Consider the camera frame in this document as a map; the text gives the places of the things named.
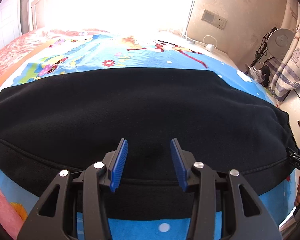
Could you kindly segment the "black sweatpants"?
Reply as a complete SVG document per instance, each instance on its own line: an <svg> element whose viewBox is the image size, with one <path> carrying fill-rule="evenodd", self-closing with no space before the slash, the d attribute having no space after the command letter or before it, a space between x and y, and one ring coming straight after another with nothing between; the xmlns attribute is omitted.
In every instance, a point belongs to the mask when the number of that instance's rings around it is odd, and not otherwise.
<svg viewBox="0 0 300 240"><path fill-rule="evenodd" d="M0 169L40 196L57 172L85 170L128 141L107 215L189 218L170 141L216 171L237 169L257 194L293 171L288 114L210 70L117 68L45 77L0 92Z"/></svg>

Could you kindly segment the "black light stand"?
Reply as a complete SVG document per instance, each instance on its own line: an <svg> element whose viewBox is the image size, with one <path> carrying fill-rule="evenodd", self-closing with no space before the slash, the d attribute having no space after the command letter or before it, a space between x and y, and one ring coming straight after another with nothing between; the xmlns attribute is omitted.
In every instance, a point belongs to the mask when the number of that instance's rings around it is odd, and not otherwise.
<svg viewBox="0 0 300 240"><path fill-rule="evenodd" d="M260 60L262 59L262 57L266 56L268 48L267 48L267 42L268 39L270 37L270 35L276 31L278 28L277 27L273 27L271 29L271 31L267 32L261 40L261 44L259 46L259 48L257 49L257 51L255 52L255 58L253 60L253 62L250 64L250 68L254 67L257 63L260 62Z"/></svg>

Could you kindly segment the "white wall switch socket panel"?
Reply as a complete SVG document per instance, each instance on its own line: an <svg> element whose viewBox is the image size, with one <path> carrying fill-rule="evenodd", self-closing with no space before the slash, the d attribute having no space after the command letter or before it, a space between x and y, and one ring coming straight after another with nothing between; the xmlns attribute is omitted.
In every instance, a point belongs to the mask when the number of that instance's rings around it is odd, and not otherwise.
<svg viewBox="0 0 300 240"><path fill-rule="evenodd" d="M207 22L218 29L224 30L228 20L213 12L204 10L202 21Z"/></svg>

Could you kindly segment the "striped hanging cloth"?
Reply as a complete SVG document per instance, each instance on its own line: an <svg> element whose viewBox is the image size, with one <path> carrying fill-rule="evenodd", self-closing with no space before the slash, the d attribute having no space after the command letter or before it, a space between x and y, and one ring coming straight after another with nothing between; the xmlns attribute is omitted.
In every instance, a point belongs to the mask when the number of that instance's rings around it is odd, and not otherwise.
<svg viewBox="0 0 300 240"><path fill-rule="evenodd" d="M272 59L268 90L278 104L281 104L291 90L300 88L300 5L289 2L286 5L283 27L293 31L293 40L283 60Z"/></svg>

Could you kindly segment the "round grey reflector disc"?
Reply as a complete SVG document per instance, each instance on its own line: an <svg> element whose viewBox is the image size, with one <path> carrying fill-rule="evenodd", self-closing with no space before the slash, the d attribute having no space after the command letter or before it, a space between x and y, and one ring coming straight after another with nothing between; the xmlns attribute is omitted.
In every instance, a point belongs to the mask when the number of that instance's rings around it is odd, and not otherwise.
<svg viewBox="0 0 300 240"><path fill-rule="evenodd" d="M276 29L270 34L267 40L269 53L277 59L284 59L293 41L294 35L294 32L290 29Z"/></svg>

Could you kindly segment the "round studio lamp head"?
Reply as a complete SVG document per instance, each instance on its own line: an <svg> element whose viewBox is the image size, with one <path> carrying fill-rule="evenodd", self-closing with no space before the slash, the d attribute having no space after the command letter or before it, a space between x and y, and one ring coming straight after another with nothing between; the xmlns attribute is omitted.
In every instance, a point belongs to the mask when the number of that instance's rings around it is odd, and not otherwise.
<svg viewBox="0 0 300 240"><path fill-rule="evenodd" d="M257 83L261 84L264 87L268 87L269 78L270 78L270 69L268 66L264 66L261 69L257 69L254 66L250 67L245 64L247 71L245 72L247 76L252 78Z"/></svg>

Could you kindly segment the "pink floral blanket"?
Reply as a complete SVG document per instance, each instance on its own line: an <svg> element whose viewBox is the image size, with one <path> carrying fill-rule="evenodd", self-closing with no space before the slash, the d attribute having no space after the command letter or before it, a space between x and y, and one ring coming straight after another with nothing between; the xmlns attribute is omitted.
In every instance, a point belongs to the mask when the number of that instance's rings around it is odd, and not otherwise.
<svg viewBox="0 0 300 240"><path fill-rule="evenodd" d="M94 34L108 34L108 32L99 29L61 30L49 29L47 27L29 31L28 33L14 39L0 50L0 78L6 74L15 63L20 61L27 54L35 50L38 46L41 46L54 38L87 36Z"/></svg>

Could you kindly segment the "white closet doors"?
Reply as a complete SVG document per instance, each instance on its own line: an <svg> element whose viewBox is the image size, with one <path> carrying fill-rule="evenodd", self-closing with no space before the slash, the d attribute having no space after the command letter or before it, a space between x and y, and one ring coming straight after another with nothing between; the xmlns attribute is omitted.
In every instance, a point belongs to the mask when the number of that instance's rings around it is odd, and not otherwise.
<svg viewBox="0 0 300 240"><path fill-rule="evenodd" d="M20 0L0 2L0 50L21 36Z"/></svg>

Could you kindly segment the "white bed headboard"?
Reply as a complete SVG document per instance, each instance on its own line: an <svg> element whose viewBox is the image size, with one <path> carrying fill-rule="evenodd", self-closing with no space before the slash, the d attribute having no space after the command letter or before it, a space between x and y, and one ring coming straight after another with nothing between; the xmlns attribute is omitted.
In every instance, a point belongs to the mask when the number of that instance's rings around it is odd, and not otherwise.
<svg viewBox="0 0 300 240"><path fill-rule="evenodd" d="M47 26L52 0L28 0L27 20L29 31Z"/></svg>

